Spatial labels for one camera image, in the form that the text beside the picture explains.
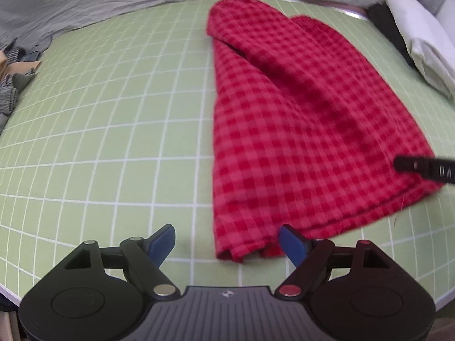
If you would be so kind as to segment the beige garment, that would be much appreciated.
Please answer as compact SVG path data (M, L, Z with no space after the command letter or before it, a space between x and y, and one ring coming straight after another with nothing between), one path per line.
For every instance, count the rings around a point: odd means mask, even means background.
M16 62L9 64L8 58L4 52L0 52L0 79L3 80L7 75L15 73L24 74L31 70L36 70L41 65L41 61L35 62Z

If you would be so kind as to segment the blue plaid shirt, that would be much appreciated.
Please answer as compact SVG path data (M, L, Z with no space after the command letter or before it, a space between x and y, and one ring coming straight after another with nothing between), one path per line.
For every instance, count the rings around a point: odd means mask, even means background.
M19 62L36 62L41 57L41 52L35 50L30 51L16 44L17 37L12 39L9 43L1 44L1 51L4 53L7 58L7 64L11 65L13 63Z

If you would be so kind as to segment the folded white cloth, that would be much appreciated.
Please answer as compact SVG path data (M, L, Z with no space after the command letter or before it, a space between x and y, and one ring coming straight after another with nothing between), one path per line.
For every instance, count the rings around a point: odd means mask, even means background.
M454 45L417 0L386 0L406 50L427 83L454 100Z

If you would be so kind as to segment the green grid cutting mat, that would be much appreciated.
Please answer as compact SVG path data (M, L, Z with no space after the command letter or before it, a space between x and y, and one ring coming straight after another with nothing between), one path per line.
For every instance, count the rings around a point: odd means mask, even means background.
M211 0L68 32L1 134L1 294L18 303L83 240L117 246L170 223L183 288L277 286L286 258L219 261L211 228Z

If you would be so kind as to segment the grey long-sleeve garment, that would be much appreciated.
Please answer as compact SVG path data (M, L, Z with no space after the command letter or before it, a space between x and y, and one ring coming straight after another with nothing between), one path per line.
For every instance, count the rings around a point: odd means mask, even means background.
M0 132L3 131L9 117L14 112L21 93L35 76L36 71L32 68L26 73L8 74L2 80L0 92Z

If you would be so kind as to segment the red checkered cloth garment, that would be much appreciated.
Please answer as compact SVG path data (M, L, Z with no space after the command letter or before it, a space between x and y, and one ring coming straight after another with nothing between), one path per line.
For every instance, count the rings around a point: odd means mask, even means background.
M433 151L388 83L335 29L258 0L221 0L207 33L218 259L280 256L285 224L331 238L440 189L393 168L398 155Z

